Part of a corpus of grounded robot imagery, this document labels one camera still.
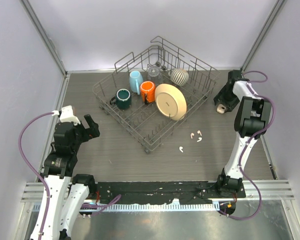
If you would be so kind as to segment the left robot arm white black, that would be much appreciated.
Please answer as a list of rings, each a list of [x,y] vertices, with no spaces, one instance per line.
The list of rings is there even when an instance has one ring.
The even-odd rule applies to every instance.
[[[32,240],[69,240],[71,232],[84,203],[97,192],[93,175],[73,175],[78,161],[80,145],[100,136],[99,125],[89,114],[84,116],[88,123],[59,122],[54,130],[52,151],[44,161],[42,197]]]

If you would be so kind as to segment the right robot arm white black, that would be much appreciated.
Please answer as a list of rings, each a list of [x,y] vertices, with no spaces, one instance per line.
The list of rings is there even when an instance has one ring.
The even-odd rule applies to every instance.
[[[252,82],[244,78],[240,70],[228,72],[226,84],[213,101],[219,114],[231,112],[238,106],[234,120],[234,147],[215,185],[216,193],[226,198],[239,193],[243,188],[245,165],[253,146],[266,131],[272,105],[257,94]]]

